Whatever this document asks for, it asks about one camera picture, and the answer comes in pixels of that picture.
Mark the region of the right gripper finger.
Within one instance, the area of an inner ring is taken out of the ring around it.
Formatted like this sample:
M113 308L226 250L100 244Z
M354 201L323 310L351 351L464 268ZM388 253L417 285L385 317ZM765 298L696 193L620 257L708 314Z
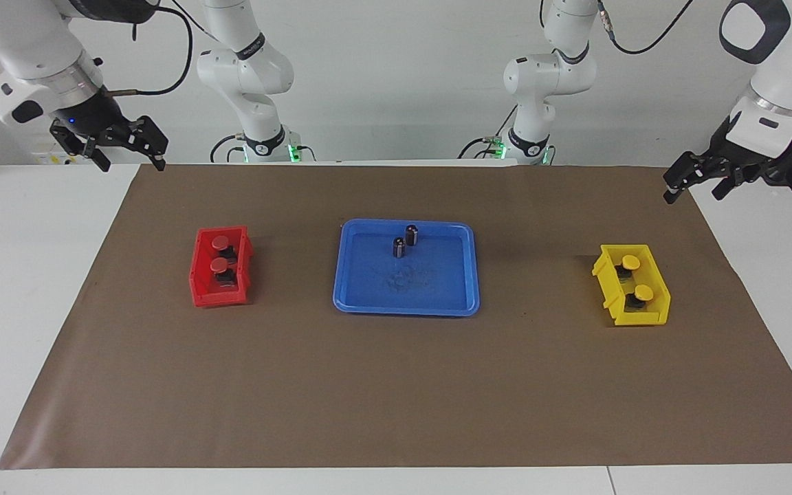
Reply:
M95 139L88 139L84 143L84 148L82 148L80 154L85 157L85 159L91 160L101 172L108 173L112 166L111 161L108 159L107 155L100 150Z
M164 171L168 138L156 122L150 116L142 115L135 121L128 122L128 130L128 148L147 157L157 171Z

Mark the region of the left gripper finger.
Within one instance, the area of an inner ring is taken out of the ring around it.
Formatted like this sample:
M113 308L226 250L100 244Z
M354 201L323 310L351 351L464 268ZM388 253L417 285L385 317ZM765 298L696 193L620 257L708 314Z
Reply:
M745 175L743 172L731 172L713 187L711 194L717 201L722 201L729 192L741 186L743 183L745 183Z
M706 182L710 176L707 169L708 157L693 153L683 153L663 173L666 191L663 200L669 206L675 204L686 189Z

